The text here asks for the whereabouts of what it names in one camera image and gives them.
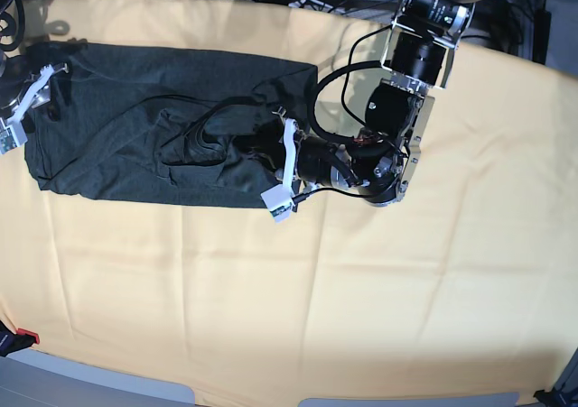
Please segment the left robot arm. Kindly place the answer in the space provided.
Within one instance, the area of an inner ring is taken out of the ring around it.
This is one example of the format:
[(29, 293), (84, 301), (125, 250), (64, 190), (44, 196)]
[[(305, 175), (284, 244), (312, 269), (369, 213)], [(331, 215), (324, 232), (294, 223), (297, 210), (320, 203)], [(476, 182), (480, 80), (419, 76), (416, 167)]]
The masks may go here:
[[(273, 130), (261, 136), (257, 153), (271, 156), (273, 177), (250, 208), (264, 208), (277, 222), (309, 197), (333, 191), (386, 207), (406, 194), (420, 156), (433, 88), (445, 88), (461, 37), (483, 0), (398, 0), (378, 60), (347, 64), (314, 83), (293, 112), (274, 109)], [(316, 113), (321, 92), (340, 77), (382, 70), (368, 96), (355, 135), (324, 129)]]

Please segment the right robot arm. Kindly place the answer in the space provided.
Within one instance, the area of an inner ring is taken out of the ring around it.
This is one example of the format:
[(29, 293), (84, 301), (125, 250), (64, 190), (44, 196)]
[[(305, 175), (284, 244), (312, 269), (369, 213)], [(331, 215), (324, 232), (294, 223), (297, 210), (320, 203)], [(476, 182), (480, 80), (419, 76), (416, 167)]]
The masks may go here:
[(25, 42), (23, 0), (1, 0), (1, 154), (23, 147), (33, 132), (30, 113), (52, 121), (70, 93), (73, 42)]

